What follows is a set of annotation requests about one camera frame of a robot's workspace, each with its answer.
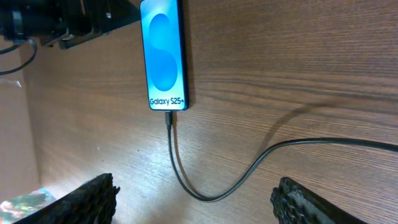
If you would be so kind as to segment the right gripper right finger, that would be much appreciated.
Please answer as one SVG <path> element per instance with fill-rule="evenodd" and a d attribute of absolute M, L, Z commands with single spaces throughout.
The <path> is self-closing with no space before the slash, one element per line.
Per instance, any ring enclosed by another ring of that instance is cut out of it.
<path fill-rule="evenodd" d="M 270 201 L 280 224 L 366 224 L 289 177 L 280 179 Z"/>

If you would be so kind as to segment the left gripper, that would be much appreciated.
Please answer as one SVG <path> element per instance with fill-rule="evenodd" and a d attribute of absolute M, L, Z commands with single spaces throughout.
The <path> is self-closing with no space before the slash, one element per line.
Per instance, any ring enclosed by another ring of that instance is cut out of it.
<path fill-rule="evenodd" d="M 1 0 L 1 35 L 69 49 L 141 19 L 128 0 Z"/>

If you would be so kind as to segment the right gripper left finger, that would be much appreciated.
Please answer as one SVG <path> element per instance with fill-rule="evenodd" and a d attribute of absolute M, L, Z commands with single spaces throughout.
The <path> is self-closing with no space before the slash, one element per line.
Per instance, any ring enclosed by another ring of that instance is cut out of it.
<path fill-rule="evenodd" d="M 120 190 L 104 173 L 16 224 L 111 224 Z"/>

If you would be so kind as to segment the blue Galaxy smartphone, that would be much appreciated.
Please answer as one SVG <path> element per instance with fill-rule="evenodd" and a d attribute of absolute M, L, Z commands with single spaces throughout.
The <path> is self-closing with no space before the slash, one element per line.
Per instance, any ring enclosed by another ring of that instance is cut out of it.
<path fill-rule="evenodd" d="M 139 5 L 149 107 L 189 107 L 187 56 L 181 0 L 143 0 Z"/>

